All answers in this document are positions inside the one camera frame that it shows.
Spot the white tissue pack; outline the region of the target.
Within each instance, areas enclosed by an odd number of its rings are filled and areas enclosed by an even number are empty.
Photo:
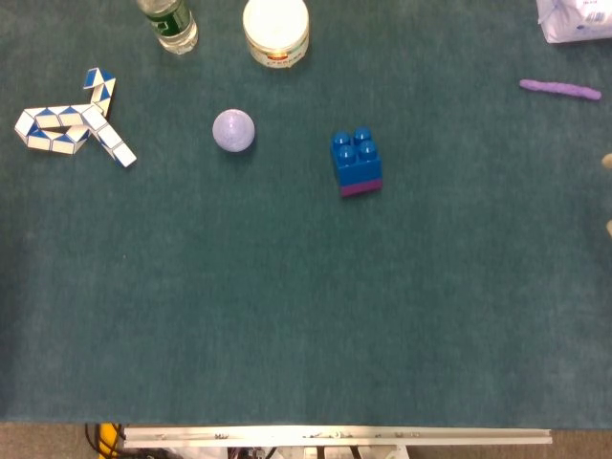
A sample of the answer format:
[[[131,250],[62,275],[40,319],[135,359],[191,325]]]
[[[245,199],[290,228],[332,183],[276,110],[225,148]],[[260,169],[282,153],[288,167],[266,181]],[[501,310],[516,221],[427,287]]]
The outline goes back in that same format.
[[[549,44],[612,38],[612,0],[535,0]]]

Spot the clear bottle green label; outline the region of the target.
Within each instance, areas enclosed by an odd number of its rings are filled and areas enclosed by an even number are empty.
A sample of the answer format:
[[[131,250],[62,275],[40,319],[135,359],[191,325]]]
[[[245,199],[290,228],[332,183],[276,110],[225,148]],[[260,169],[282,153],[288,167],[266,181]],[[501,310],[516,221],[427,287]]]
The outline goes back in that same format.
[[[186,0],[135,0],[169,53],[184,55],[198,42],[198,27]]]

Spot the purple toy brick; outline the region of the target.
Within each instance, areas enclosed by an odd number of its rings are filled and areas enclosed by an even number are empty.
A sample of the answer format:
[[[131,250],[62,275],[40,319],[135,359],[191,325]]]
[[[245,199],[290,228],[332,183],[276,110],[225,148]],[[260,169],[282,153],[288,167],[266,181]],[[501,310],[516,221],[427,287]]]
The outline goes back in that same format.
[[[340,186],[339,190],[340,190],[341,197],[350,197],[350,196],[355,196],[355,195],[362,194],[362,193],[368,193],[371,191],[379,190],[382,188],[382,186],[383,186],[383,180],[375,179],[375,180],[360,182],[360,183],[356,183],[352,185]]]

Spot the teal table cloth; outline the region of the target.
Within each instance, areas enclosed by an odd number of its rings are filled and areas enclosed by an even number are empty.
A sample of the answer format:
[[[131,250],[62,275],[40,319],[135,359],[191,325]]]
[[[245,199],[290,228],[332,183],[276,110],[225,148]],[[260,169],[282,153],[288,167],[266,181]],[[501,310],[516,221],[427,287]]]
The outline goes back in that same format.
[[[612,428],[612,40],[548,44],[536,0],[308,0],[273,70],[245,0],[187,1],[173,55],[134,0],[0,0],[0,421]],[[127,168],[14,131],[95,67]],[[341,197],[362,126],[382,188]]]

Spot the lilac ball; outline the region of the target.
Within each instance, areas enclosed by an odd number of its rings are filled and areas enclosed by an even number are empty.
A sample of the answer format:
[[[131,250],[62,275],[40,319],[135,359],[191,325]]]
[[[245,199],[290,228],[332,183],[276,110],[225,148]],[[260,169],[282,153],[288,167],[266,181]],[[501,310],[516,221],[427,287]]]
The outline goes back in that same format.
[[[227,109],[214,120],[212,136],[223,150],[240,153],[251,147],[255,137],[255,125],[246,112]]]

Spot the aluminium profile rail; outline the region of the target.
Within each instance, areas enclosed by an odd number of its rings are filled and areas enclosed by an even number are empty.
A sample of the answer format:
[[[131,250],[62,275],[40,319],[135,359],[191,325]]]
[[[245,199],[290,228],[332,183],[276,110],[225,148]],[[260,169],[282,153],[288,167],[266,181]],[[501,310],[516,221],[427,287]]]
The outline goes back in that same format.
[[[128,448],[550,445],[549,429],[410,426],[128,426]]]

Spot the purple clay stick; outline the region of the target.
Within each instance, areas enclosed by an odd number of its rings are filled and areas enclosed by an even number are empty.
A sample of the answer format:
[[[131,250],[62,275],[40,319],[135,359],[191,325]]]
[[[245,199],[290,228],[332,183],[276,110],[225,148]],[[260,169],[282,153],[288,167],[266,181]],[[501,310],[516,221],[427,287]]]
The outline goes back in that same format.
[[[519,80],[519,87],[534,92],[564,95],[573,98],[585,98],[594,101],[601,100],[602,97],[599,90],[563,82],[539,81],[523,78]]]

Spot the blue white snake puzzle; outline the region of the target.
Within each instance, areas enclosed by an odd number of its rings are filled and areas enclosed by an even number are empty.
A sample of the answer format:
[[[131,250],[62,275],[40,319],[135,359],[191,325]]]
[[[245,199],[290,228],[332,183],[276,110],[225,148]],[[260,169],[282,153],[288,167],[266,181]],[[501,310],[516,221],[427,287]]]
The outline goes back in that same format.
[[[92,92],[88,103],[27,108],[14,131],[29,148],[65,155],[76,154],[94,138],[115,163],[127,168],[137,157],[107,119],[115,85],[114,75],[92,68],[83,83]]]

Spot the clear plastic jar white lid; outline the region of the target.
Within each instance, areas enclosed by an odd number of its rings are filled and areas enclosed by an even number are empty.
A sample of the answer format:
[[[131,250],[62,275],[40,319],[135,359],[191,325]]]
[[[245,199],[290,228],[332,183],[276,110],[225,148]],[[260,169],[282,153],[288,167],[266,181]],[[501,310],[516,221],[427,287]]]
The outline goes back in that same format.
[[[308,51],[310,18],[304,0],[249,0],[242,22],[251,56],[264,67],[289,69]]]

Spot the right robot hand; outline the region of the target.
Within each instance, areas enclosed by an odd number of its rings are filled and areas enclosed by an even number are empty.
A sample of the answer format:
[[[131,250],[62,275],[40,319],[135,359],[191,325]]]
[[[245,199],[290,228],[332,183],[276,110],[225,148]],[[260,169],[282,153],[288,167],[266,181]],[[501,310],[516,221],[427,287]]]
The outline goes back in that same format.
[[[604,155],[601,163],[605,168],[612,170],[612,152]],[[606,230],[612,238],[612,219],[606,223]]]

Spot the blue toy brick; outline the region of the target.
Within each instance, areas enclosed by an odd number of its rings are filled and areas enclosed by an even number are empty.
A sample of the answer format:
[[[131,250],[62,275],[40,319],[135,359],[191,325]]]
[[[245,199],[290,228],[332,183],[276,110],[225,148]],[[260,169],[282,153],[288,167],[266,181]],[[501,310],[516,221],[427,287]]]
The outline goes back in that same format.
[[[330,140],[330,155],[340,188],[380,180],[382,160],[372,131],[358,127],[354,133],[337,131]]]

